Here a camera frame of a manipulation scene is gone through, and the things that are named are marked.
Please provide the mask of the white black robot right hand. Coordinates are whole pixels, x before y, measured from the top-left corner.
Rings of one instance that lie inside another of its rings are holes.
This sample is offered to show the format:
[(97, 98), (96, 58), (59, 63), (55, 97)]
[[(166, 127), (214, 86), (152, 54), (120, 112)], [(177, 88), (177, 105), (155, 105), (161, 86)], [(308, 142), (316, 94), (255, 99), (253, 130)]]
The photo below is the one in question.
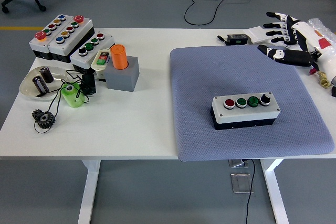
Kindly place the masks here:
[(311, 67), (310, 73), (322, 72), (321, 85), (335, 85), (335, 47), (319, 31), (308, 23), (287, 14), (267, 12), (268, 17), (278, 19), (278, 23), (264, 24), (267, 36), (278, 35), (271, 39), (271, 44), (280, 43), (285, 49), (270, 48), (266, 45), (257, 46), (268, 58), (275, 62), (301, 67)]

